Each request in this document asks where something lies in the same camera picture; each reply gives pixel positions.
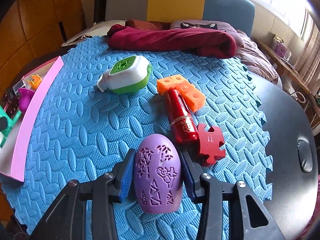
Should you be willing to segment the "purple embossed oval case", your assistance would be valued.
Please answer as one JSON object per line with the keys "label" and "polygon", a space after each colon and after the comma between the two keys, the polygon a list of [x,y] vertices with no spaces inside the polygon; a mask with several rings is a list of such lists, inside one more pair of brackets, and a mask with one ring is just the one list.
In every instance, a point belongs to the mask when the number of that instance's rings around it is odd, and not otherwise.
{"label": "purple embossed oval case", "polygon": [[179,209],[183,185],[181,162],[173,143],[161,134],[147,136],[140,144],[133,182],[145,213],[171,213]]}

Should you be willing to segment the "green white plug-in device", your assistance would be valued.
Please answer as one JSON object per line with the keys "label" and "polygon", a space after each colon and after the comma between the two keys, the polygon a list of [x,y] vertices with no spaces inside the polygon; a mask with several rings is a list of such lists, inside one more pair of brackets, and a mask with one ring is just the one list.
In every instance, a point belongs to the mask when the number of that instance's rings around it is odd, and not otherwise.
{"label": "green white plug-in device", "polygon": [[106,70],[99,77],[97,87],[101,92],[136,93],[147,85],[151,72],[152,65],[147,58],[133,55],[117,61],[111,69]]}

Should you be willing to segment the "green plastic tube piece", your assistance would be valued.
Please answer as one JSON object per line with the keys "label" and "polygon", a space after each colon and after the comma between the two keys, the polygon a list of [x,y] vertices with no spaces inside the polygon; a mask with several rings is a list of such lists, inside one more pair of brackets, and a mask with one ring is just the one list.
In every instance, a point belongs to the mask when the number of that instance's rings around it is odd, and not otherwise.
{"label": "green plastic tube piece", "polygon": [[1,148],[4,146],[12,128],[19,120],[22,112],[17,105],[6,103],[5,107],[1,107]]}

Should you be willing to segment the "magenta plastic funnel cup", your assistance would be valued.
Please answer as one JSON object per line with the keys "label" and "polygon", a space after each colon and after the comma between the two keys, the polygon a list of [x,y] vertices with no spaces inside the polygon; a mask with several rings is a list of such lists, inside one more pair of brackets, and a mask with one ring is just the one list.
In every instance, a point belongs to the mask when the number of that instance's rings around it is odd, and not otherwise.
{"label": "magenta plastic funnel cup", "polygon": [[19,110],[22,113],[25,113],[27,111],[27,108],[28,108],[35,92],[31,89],[19,88],[18,93],[20,94]]}

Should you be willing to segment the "small orange plastic piece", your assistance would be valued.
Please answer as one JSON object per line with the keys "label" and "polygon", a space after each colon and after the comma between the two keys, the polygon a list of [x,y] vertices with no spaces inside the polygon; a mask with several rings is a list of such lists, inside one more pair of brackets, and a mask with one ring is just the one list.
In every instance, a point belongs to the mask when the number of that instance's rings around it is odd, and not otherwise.
{"label": "small orange plastic piece", "polygon": [[42,82],[42,77],[39,74],[32,75],[31,80],[27,80],[31,89],[37,90]]}

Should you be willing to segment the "dark brown pumpkin lid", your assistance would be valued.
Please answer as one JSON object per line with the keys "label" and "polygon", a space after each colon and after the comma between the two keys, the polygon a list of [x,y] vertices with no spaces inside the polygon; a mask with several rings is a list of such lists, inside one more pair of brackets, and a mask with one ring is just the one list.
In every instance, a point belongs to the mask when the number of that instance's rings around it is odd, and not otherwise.
{"label": "dark brown pumpkin lid", "polygon": [[10,118],[12,118],[18,110],[19,99],[20,97],[13,91],[7,92],[2,97],[2,101],[5,103],[3,110]]}

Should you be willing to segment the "red puzzle block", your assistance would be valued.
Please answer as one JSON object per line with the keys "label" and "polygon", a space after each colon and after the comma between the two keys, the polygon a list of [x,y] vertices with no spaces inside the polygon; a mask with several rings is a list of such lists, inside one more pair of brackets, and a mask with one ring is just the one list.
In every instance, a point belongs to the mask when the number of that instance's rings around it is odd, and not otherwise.
{"label": "red puzzle block", "polygon": [[210,167],[226,156],[226,150],[221,150],[225,144],[223,133],[220,127],[211,126],[205,130],[205,124],[198,124],[199,153],[198,159],[203,167]]}

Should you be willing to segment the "red metallic cylinder tube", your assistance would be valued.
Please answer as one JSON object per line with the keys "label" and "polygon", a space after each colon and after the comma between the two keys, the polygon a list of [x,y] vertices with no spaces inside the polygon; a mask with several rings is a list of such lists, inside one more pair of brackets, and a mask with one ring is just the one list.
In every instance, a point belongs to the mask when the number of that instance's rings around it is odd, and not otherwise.
{"label": "red metallic cylinder tube", "polygon": [[176,89],[170,89],[163,96],[175,141],[180,145],[198,143],[199,133],[182,94]]}

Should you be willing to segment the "blue foam puzzle mat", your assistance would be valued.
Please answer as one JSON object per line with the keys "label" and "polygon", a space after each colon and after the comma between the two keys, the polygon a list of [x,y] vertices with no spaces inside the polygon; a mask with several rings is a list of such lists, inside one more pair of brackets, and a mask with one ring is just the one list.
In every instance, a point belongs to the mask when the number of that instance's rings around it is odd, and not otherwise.
{"label": "blue foam puzzle mat", "polygon": [[152,65],[148,84],[135,94],[96,89],[105,70],[131,51],[108,48],[103,37],[90,38],[63,55],[63,67],[49,88],[27,148],[24,182],[5,183],[15,216],[31,233],[67,182],[90,181],[112,170],[130,148],[153,133],[171,137],[157,80],[180,74],[206,97],[194,114],[196,124],[218,126],[226,156],[207,172],[221,181],[245,181],[260,200],[272,198],[266,175],[273,159],[265,114],[254,94],[247,67],[237,58],[216,59],[179,51],[142,52]]}

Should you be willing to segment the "pink white tray box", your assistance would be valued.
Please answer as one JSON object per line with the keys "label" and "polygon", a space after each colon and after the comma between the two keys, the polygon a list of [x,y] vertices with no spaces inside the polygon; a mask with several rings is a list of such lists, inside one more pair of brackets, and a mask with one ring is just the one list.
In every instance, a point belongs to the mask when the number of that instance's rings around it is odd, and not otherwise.
{"label": "pink white tray box", "polygon": [[1,148],[1,175],[24,182],[27,150],[33,125],[35,124],[44,97],[62,67],[63,60],[58,56],[38,66],[24,77],[26,79],[31,77],[31,74],[43,72],[42,82],[35,90],[35,95],[30,99],[26,113],[14,125],[5,144]]}

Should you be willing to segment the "maroon red cloth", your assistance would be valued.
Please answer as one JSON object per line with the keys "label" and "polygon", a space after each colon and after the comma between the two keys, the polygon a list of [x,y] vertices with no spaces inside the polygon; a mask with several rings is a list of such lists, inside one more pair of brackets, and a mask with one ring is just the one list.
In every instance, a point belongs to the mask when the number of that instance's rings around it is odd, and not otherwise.
{"label": "maroon red cloth", "polygon": [[215,29],[139,30],[115,24],[107,33],[108,46],[117,50],[189,51],[199,56],[228,59],[236,54],[236,41]]}

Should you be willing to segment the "wooden side shelf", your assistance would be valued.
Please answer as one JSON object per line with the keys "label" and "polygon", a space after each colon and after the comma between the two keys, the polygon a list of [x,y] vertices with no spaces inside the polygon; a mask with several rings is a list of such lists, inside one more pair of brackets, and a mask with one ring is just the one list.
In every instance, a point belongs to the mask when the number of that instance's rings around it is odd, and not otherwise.
{"label": "wooden side shelf", "polygon": [[303,95],[306,99],[306,103],[303,104],[303,108],[305,111],[308,106],[312,108],[313,117],[310,121],[310,125],[311,128],[314,129],[317,125],[319,125],[319,107],[314,96],[311,94],[311,90],[308,88],[298,72],[293,67],[289,66],[286,61],[282,60],[272,48],[257,38],[253,38],[253,40],[258,45],[259,49],[265,52],[266,55],[269,56],[277,65],[277,72],[279,76],[286,75],[290,77],[292,81],[298,85],[298,91],[303,91]]}

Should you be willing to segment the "pink cat pillow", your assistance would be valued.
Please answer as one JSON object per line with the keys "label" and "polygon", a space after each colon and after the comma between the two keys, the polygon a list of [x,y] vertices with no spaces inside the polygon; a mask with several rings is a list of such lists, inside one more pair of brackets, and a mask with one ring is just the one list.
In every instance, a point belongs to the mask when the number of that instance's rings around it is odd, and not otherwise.
{"label": "pink cat pillow", "polygon": [[208,21],[208,20],[183,20],[183,21],[175,21],[172,22],[170,25],[170,29],[190,29],[190,28],[203,28],[203,29],[212,29],[212,30],[219,30],[224,31],[231,35],[235,41],[237,48],[244,48],[245,44],[242,37],[239,33],[229,24],[226,22],[220,21]]}

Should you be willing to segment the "pink curtain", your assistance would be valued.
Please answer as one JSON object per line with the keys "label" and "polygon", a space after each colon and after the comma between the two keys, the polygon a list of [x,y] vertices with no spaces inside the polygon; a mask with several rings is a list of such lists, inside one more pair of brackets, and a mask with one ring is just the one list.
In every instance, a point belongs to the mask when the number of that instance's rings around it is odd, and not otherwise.
{"label": "pink curtain", "polygon": [[310,36],[295,64],[296,71],[313,95],[319,90],[319,43],[319,29],[313,23]]}

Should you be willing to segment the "multicolour sofa backrest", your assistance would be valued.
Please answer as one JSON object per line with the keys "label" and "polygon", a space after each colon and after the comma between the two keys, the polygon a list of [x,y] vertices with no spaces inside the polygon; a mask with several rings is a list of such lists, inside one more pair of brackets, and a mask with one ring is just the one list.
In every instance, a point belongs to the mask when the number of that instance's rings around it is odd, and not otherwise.
{"label": "multicolour sofa backrest", "polygon": [[105,20],[172,23],[208,20],[229,23],[251,35],[255,6],[249,0],[106,0]]}

